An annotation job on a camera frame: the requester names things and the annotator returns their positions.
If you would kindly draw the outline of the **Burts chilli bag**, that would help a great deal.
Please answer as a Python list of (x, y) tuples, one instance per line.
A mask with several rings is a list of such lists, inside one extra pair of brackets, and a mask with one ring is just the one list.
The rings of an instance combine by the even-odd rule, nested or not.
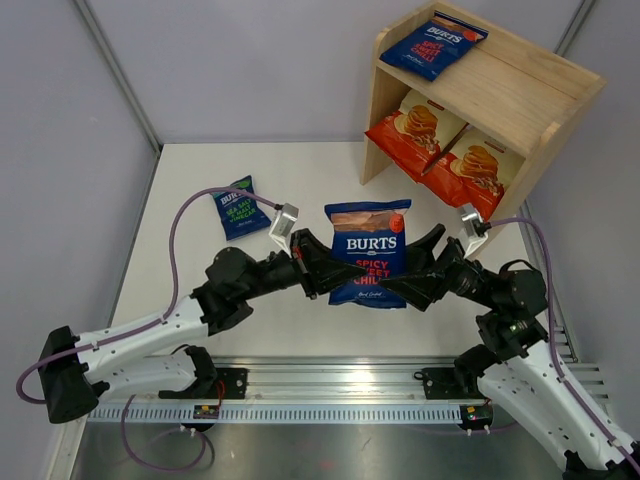
[(434, 81), (488, 36), (486, 29), (436, 11), (428, 22), (383, 52), (380, 60)]
[(412, 201), (344, 202), (327, 204), (333, 225), (332, 255), (362, 267), (365, 273), (338, 287), (329, 304), (353, 303), (373, 309), (404, 309), (406, 301), (380, 285), (406, 272), (405, 213)]

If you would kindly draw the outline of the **cassava chips bag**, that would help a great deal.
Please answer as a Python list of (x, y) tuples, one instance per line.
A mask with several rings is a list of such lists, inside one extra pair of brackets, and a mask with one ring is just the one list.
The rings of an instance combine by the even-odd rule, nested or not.
[(411, 89), (397, 111), (365, 132), (412, 180), (422, 177), (468, 123)]
[(422, 177), (447, 205), (471, 204), (490, 219), (525, 159), (477, 128), (466, 130)]

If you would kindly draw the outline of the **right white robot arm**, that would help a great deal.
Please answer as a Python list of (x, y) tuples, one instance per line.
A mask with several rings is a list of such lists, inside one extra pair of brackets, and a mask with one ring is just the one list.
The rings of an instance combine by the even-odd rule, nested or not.
[(526, 263), (492, 272), (466, 258), (453, 237), (433, 253), (437, 225), (409, 249), (417, 259), (382, 286), (424, 311), (446, 294), (487, 308), (476, 319), (481, 344), (454, 361), (454, 384), (466, 396), (493, 401), (523, 427), (566, 479), (636, 479), (639, 443), (598, 405), (560, 359), (554, 328), (538, 315), (552, 311), (549, 277)]

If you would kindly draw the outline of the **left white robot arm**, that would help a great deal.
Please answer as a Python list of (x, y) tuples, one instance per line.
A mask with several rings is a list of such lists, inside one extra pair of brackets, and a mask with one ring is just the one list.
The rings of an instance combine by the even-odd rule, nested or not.
[(263, 260), (227, 247), (206, 269), (205, 283), (172, 302), (166, 313), (84, 334), (68, 326), (51, 331), (37, 366), (48, 420), (76, 420), (118, 394), (206, 397), (217, 373), (204, 348), (188, 347), (185, 366), (166, 357), (154, 360), (152, 354), (234, 328), (252, 314), (252, 299), (295, 286), (315, 299), (364, 272), (334, 258), (307, 229), (293, 234), (289, 252), (272, 252)]

